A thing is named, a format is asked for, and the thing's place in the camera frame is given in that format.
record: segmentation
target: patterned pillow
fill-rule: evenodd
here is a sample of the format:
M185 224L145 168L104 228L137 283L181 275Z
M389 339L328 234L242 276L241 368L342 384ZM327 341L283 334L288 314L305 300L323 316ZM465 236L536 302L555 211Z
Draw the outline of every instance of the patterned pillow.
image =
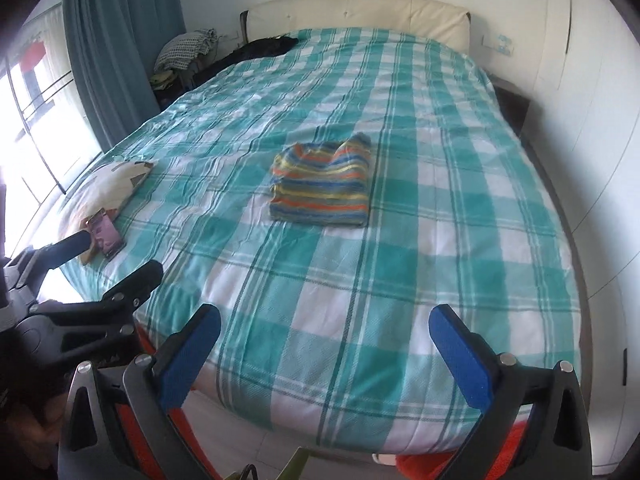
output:
M193 32L180 34L167 43L154 66L154 72L159 73L164 70L186 70L189 63L196 59L199 54L208 54L210 50L218 48L218 36L216 29L206 30L199 28Z
M86 221L101 208L105 209L111 220L115 220L153 166L152 162L120 161L110 162L95 170L63 206L58 239L85 229ZM91 247L80 255L82 264L89 263L98 250L92 240Z

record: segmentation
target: blue gripper pad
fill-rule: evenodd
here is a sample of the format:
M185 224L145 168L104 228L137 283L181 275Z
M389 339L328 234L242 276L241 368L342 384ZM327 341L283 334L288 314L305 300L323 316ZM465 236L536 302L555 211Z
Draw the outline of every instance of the blue gripper pad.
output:
M494 398L493 377L486 365L486 355L478 352L478 340L487 348L488 345L471 333L446 304L434 307L429 314L429 334L466 403L484 413Z
M204 304L184 328L169 336L156 352L156 364L152 370L158 388L158 402L165 413L182 406L220 336L221 326L218 309Z

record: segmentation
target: human hand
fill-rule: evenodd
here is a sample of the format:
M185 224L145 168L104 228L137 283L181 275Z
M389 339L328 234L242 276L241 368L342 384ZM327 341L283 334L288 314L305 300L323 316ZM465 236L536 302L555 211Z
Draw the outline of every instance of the human hand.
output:
M66 394L51 397L44 405L46 423L41 425L24 404L17 403L5 424L30 462L40 469L51 465L51 446L60 440Z

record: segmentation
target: bed frame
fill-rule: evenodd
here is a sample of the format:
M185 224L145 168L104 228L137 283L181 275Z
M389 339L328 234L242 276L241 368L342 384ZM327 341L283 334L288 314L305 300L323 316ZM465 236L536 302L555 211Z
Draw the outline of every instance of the bed frame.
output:
M302 28L373 27L431 38L468 54L471 14L436 0L273 0L240 14L245 43Z

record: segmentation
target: folded cloth on nightstand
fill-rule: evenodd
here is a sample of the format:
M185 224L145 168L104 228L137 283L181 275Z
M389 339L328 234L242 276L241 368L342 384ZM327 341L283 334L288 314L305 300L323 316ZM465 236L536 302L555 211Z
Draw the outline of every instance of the folded cloth on nightstand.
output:
M273 219L363 226L369 217L371 141L296 143L276 155L271 173Z

